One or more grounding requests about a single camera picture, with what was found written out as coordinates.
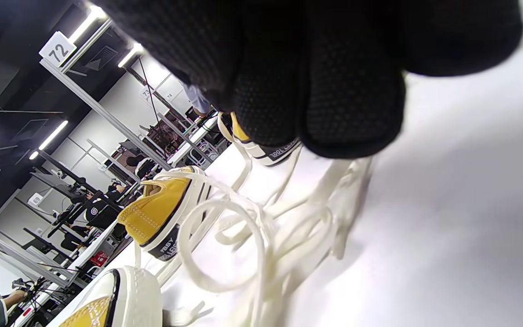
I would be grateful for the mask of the person's right hand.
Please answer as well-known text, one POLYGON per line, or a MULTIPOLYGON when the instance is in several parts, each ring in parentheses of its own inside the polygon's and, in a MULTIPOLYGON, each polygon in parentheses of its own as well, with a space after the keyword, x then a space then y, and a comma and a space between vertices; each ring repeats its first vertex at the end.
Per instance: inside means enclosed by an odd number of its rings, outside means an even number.
POLYGON ((518 0, 95 0, 251 140, 355 159, 401 131, 405 73, 465 76, 523 35, 518 0))

